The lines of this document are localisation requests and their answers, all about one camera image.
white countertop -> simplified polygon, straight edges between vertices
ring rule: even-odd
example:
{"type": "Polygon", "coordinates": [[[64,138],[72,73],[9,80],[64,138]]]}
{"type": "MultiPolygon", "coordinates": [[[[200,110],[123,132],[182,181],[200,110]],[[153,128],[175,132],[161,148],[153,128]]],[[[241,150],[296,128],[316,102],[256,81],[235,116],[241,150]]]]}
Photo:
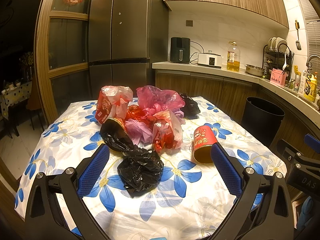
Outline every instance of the white countertop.
{"type": "Polygon", "coordinates": [[[244,69],[240,68],[239,72],[234,72],[227,70],[226,68],[213,68],[213,67],[203,67],[192,64],[180,64],[180,63],[171,63],[171,62],[158,62],[152,64],[153,69],[162,69],[162,70],[177,70],[185,72],[194,72],[202,74],[211,74],[216,76],[235,78],[243,81],[248,81],[251,83],[259,84],[264,88],[274,92],[295,108],[300,110],[306,117],[308,117],[319,129],[320,129],[320,112],[310,106],[308,103],[298,98],[294,94],[288,92],[287,90],[270,83],[269,80],[255,77],[245,73],[244,69]]]}

trash can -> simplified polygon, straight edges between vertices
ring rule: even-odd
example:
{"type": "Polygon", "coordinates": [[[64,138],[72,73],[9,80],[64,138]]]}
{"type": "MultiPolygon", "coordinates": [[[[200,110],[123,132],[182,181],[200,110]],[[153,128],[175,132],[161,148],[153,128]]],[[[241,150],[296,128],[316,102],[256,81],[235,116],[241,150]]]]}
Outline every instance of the trash can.
{"type": "Polygon", "coordinates": [[[284,118],[284,111],[262,98],[248,97],[241,126],[269,147],[284,118]]]}

marble floor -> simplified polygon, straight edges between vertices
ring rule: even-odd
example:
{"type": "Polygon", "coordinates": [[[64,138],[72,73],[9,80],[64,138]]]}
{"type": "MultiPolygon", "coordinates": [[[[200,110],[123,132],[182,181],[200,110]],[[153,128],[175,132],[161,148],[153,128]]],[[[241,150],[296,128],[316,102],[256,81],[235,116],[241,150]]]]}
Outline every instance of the marble floor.
{"type": "MultiPolygon", "coordinates": [[[[31,121],[26,112],[19,114],[19,118],[17,129],[20,136],[17,137],[12,130],[12,139],[5,135],[0,140],[0,157],[16,179],[25,171],[43,132],[37,115],[32,118],[35,130],[32,129],[31,121]]],[[[46,129],[47,126],[42,114],[41,119],[44,129],[46,129]]]]}

pink utensil holder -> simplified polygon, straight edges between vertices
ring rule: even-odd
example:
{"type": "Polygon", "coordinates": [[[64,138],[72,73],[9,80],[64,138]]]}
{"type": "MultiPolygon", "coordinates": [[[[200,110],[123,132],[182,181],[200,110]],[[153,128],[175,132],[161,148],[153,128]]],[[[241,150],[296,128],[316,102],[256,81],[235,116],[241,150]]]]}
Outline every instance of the pink utensil holder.
{"type": "Polygon", "coordinates": [[[285,78],[287,76],[287,73],[282,74],[282,70],[274,68],[271,71],[270,83],[276,84],[278,86],[284,86],[285,78]]]}

gray refrigerator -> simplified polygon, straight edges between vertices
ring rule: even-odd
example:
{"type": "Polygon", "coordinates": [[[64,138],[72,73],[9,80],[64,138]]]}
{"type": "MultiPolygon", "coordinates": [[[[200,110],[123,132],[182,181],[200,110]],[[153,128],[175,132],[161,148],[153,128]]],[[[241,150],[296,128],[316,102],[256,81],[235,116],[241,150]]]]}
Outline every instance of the gray refrigerator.
{"type": "Polygon", "coordinates": [[[168,8],[163,0],[92,0],[89,70],[93,98],[106,85],[155,84],[152,63],[167,61],[168,8]]]}

